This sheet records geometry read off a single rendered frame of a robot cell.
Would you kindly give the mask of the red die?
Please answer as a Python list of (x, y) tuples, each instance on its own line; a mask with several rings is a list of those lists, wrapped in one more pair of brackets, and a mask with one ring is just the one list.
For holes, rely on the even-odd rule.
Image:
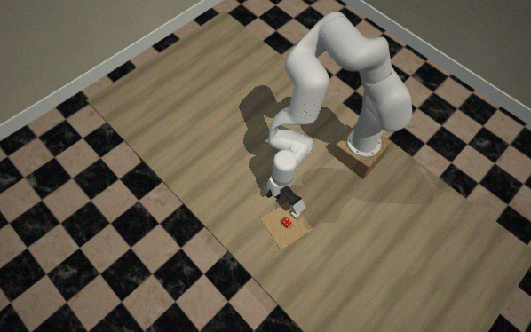
[(286, 218), (282, 221), (282, 224), (287, 228), (289, 225), (291, 225), (291, 221), (286, 217)]

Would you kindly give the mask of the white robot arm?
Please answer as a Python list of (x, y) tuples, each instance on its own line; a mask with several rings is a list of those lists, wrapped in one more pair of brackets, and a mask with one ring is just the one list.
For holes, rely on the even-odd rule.
[(392, 68), (387, 40), (381, 36), (364, 37), (341, 12), (331, 12), (320, 19), (286, 58), (285, 70), (294, 90), (290, 106), (274, 117), (268, 136), (269, 145), (280, 150), (273, 158), (273, 181), (285, 186), (281, 192), (296, 215), (305, 209), (305, 204), (288, 185), (298, 165), (311, 153), (313, 140), (282, 125), (306, 125), (318, 118), (329, 86), (329, 75), (317, 59), (324, 50), (340, 67), (361, 75), (361, 113), (347, 139), (354, 154), (377, 154), (383, 131), (401, 130), (412, 117), (411, 96)]

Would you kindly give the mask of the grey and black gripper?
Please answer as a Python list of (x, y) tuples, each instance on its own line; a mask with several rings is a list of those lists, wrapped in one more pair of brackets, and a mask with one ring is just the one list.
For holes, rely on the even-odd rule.
[[(295, 179), (296, 179), (296, 175), (294, 176), (294, 179), (293, 181), (288, 185), (288, 187), (290, 187), (291, 185), (294, 184), (295, 182)], [(267, 185), (266, 185), (266, 189), (267, 191), (269, 190), (269, 192), (267, 193), (266, 197), (269, 198), (271, 196), (279, 199), (280, 198), (280, 193), (281, 193), (281, 189), (285, 187), (285, 186), (279, 186), (277, 185), (274, 181), (273, 181), (273, 178), (272, 176), (268, 179), (268, 182), (267, 182)]]

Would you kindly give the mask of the brown mat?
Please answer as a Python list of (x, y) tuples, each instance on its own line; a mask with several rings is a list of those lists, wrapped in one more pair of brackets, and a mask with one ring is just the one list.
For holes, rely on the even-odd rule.
[[(313, 230), (301, 212), (297, 219), (291, 216), (291, 212), (292, 209), (287, 201), (260, 218), (280, 250)], [(282, 224), (286, 217), (291, 221), (291, 225), (287, 228)]]

